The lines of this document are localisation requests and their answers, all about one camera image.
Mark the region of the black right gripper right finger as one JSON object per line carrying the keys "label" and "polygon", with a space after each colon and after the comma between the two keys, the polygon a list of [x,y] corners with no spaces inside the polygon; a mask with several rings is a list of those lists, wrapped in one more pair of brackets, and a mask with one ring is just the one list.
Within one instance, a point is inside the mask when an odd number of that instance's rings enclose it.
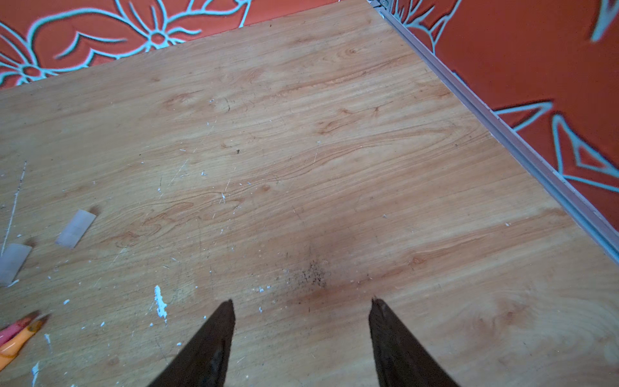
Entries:
{"label": "black right gripper right finger", "polygon": [[457,385],[384,300],[372,300],[368,322],[380,386]]}

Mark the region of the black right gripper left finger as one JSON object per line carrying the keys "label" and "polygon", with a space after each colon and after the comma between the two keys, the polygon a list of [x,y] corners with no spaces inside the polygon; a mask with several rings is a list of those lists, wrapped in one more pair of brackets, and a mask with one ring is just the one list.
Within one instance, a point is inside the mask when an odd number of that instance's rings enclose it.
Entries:
{"label": "black right gripper left finger", "polygon": [[234,304],[229,299],[204,322],[151,387],[225,385],[234,329]]}

